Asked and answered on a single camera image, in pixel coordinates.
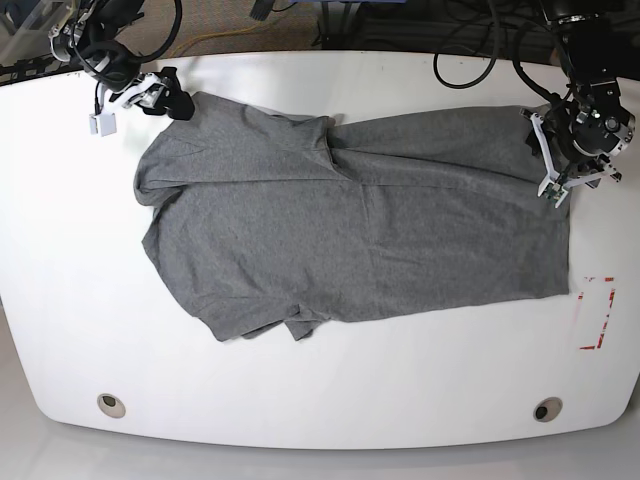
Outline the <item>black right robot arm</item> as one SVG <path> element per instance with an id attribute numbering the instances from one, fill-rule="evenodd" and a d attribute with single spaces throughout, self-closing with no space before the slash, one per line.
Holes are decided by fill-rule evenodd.
<path id="1" fill-rule="evenodd" d="M 142 66 L 158 60 L 176 39 L 183 17 L 174 3 L 174 20 L 164 42 L 150 54 L 135 54 L 117 40 L 127 26 L 144 16 L 141 1 L 74 1 L 68 17 L 48 33 L 51 54 L 60 62 L 77 64 L 96 81 L 93 134 L 116 132 L 116 112 L 140 108 L 149 116 L 188 121 L 195 113 L 189 93 L 181 87 L 177 69 L 144 73 Z"/>

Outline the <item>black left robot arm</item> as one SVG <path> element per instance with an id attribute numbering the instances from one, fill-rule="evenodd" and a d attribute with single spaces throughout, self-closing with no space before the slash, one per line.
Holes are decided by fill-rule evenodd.
<path id="1" fill-rule="evenodd" d="M 567 77 L 565 95 L 536 83 L 521 65 L 521 42 L 535 24 L 522 24 L 514 37 L 516 74 L 547 102 L 542 113 L 521 113 L 532 126 L 527 143 L 546 169 L 538 194 L 556 203 L 577 186 L 595 188 L 604 177 L 621 179 L 612 160 L 630 146 L 636 119 L 621 103 L 618 81 L 637 76 L 632 63 L 639 57 L 630 34 L 612 22 L 624 6 L 622 1 L 534 2 Z"/>

